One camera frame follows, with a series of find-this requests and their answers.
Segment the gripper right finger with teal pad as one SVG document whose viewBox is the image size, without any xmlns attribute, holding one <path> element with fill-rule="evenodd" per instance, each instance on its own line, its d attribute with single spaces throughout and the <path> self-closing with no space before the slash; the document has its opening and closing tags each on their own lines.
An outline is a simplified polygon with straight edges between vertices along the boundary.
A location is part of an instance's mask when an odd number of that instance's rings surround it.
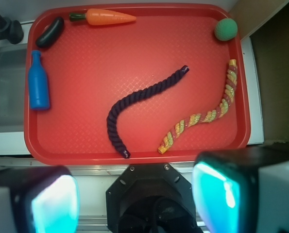
<svg viewBox="0 0 289 233">
<path fill-rule="evenodd" d="M 289 233 L 289 147 L 201 152 L 196 210 L 211 233 Z"/>
</svg>

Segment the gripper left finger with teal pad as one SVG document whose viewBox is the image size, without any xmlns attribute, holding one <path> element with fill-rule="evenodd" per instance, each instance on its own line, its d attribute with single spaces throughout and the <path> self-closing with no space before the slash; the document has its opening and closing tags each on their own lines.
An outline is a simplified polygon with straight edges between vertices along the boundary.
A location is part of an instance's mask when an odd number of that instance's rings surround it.
<svg viewBox="0 0 289 233">
<path fill-rule="evenodd" d="M 74 233 L 76 179 L 64 166 L 0 169 L 0 233 Z"/>
</svg>

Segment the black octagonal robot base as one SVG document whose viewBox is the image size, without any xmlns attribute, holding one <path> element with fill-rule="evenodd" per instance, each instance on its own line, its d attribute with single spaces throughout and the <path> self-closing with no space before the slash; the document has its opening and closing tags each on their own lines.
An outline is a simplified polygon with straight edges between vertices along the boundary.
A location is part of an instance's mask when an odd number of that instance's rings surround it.
<svg viewBox="0 0 289 233">
<path fill-rule="evenodd" d="M 191 183 L 170 164 L 129 165 L 106 193 L 113 233 L 201 233 Z"/>
</svg>

